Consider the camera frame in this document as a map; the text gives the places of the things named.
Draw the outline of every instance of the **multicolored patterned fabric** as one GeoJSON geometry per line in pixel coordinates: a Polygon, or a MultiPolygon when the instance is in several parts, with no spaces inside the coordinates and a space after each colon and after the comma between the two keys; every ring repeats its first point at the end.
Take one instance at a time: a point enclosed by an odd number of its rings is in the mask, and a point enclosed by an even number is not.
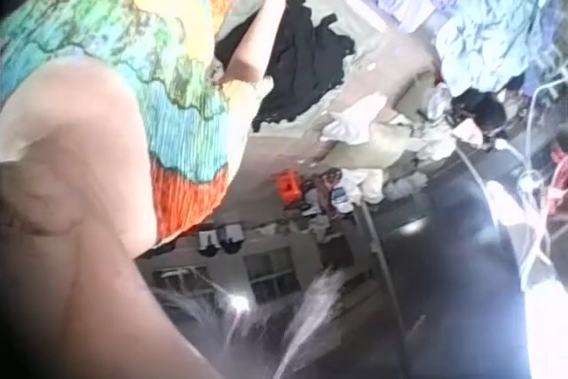
{"type": "Polygon", "coordinates": [[[231,110],[255,97],[244,82],[208,81],[227,0],[28,0],[0,25],[0,106],[42,64],[89,56],[134,90],[152,161],[160,241],[201,222],[230,181],[231,110]]]}

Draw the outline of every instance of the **orange basket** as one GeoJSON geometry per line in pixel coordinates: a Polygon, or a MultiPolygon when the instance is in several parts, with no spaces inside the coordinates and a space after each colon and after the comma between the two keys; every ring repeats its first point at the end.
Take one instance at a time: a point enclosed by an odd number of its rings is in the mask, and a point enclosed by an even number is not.
{"type": "Polygon", "coordinates": [[[294,170],[283,170],[274,179],[276,180],[276,190],[284,206],[289,206],[303,199],[302,181],[294,170]]]}

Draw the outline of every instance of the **skin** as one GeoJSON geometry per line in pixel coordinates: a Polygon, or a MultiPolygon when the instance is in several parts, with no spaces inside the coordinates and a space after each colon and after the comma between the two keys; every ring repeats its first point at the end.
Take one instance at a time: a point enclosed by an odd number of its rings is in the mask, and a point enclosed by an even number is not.
{"type": "MultiPolygon", "coordinates": [[[[264,76],[285,1],[265,0],[225,78],[264,76]]],[[[50,62],[4,107],[0,298],[36,359],[65,377],[219,377],[132,262],[156,242],[149,176],[136,100],[104,64],[50,62]]]]}

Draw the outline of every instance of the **wall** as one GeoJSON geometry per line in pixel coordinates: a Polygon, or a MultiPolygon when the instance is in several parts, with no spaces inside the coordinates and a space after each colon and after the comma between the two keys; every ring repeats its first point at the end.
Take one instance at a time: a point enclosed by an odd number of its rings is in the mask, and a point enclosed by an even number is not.
{"type": "MultiPolygon", "coordinates": [[[[350,222],[342,223],[343,234],[350,245],[354,265],[344,271],[348,280],[361,273],[368,273],[372,267],[373,258],[368,244],[360,238],[357,228],[350,222]]],[[[170,253],[152,259],[138,260],[138,267],[146,280],[152,282],[152,271],[181,266],[205,265],[209,277],[229,293],[245,295],[254,300],[249,277],[244,264],[247,255],[264,253],[266,251],[290,248],[296,276],[302,290],[306,290],[312,281],[322,271],[315,239],[309,233],[289,233],[278,235],[262,235],[254,230],[245,231],[245,243],[241,251],[235,255],[226,255],[219,251],[214,257],[202,257],[197,251],[197,237],[183,237],[177,243],[176,249],[170,253]]],[[[288,300],[275,302],[285,304],[288,300]]],[[[342,297],[343,311],[325,329],[325,338],[320,339],[322,345],[312,348],[310,359],[316,359],[337,348],[343,335],[350,330],[359,328],[361,324],[374,316],[381,307],[383,296],[377,291],[377,281],[369,279],[352,290],[349,295],[342,297]]]]}
{"type": "MultiPolygon", "coordinates": [[[[371,256],[368,245],[359,238],[357,229],[348,222],[343,223],[343,233],[353,253],[354,266],[345,270],[345,279],[358,273],[368,271],[371,267],[371,256]]],[[[146,281],[152,282],[152,271],[182,266],[206,266],[209,277],[229,293],[239,293],[252,296],[249,277],[244,264],[247,255],[267,251],[290,248],[296,276],[302,289],[307,289],[310,283],[323,270],[320,253],[315,239],[309,233],[286,233],[263,235],[256,230],[245,231],[245,242],[239,253],[226,255],[222,250],[212,258],[206,258],[197,251],[197,237],[181,237],[177,246],[169,253],[138,260],[138,268],[146,281]]]]}

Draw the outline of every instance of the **person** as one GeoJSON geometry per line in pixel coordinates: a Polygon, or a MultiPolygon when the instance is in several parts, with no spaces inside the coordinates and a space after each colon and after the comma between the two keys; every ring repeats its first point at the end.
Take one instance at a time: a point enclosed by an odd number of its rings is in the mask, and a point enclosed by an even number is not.
{"type": "Polygon", "coordinates": [[[0,24],[0,317],[57,377],[219,377],[132,259],[222,201],[270,90],[286,0],[205,77],[230,5],[27,0],[0,24]]]}

